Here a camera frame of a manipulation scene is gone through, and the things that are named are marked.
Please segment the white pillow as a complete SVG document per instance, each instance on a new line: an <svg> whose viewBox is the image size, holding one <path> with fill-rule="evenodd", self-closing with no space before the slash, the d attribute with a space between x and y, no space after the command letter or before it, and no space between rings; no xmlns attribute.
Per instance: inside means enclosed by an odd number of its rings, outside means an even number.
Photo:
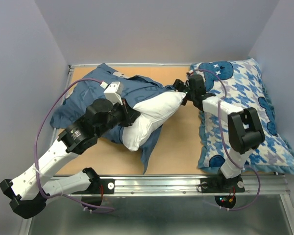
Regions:
<svg viewBox="0 0 294 235"><path fill-rule="evenodd" d="M152 148L158 138L161 126L179 109L186 94L167 91L134 105L140 116L123 129L122 142L130 151Z"/></svg>

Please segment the blue letter-print pillowcase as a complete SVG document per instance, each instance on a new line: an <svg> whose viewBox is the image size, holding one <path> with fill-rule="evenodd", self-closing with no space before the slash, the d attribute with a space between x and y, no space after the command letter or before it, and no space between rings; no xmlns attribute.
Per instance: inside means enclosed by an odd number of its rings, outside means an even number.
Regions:
<svg viewBox="0 0 294 235"><path fill-rule="evenodd" d="M96 69L84 76L84 80L79 82L73 89L73 92L63 101L53 113L50 126L57 129L64 129L85 114L88 105L92 104L98 98L103 98L103 88L95 82L104 81L107 84L120 81L124 85L122 96L125 97L129 105L134 105L144 100L153 98L163 92L174 91L172 86L164 86L151 78L135 75L127 77L114 68L100 64ZM117 144L123 144L122 135L125 127L116 126L108 131L103 137ZM148 167L151 154L156 146L152 148L142 147L141 161L144 170Z"/></svg>

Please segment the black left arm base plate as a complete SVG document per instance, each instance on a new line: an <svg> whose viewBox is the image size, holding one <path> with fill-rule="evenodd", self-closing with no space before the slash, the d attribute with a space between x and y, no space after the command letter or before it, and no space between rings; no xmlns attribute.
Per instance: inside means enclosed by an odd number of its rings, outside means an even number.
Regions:
<svg viewBox="0 0 294 235"><path fill-rule="evenodd" d="M73 194L114 194L115 179L100 178L94 183L91 183L85 190L79 190Z"/></svg>

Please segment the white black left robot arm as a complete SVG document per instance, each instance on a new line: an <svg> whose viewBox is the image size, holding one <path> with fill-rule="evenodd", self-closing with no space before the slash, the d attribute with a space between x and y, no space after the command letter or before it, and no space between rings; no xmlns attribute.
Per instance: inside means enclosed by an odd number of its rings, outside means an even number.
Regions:
<svg viewBox="0 0 294 235"><path fill-rule="evenodd" d="M69 198L76 192L100 195L94 204L78 201L85 210L99 213L112 211L112 208L101 204L104 193L112 193L113 188L102 181L91 167L64 179L52 178L63 166L97 144L98 138L116 126L132 126L140 114L124 98L115 104L105 98L96 99L86 108L84 115L59 134L43 156L35 158L33 166L18 177L4 179L0 183L3 194L10 199L12 211L24 219L33 218L53 198Z"/></svg>

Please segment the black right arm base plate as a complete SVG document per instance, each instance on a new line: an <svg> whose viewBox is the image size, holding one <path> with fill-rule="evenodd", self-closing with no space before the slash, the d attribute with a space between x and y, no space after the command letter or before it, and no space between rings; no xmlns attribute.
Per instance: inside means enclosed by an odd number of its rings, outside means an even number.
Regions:
<svg viewBox="0 0 294 235"><path fill-rule="evenodd" d="M211 177L201 178L197 191L201 193L243 193L245 187L241 178L235 180Z"/></svg>

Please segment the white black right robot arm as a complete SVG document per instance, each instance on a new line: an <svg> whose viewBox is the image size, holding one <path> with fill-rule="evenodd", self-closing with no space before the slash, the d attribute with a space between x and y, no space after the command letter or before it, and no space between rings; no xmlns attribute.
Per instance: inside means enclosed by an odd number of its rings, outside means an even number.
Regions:
<svg viewBox="0 0 294 235"><path fill-rule="evenodd" d="M227 155L220 167L221 176L216 178L216 187L227 191L233 186L233 179L245 168L251 153L265 140L265 134L254 108L241 108L206 92L203 77L193 74L186 82L175 80L173 87L186 94L182 101L191 101L200 111L218 117L222 145Z"/></svg>

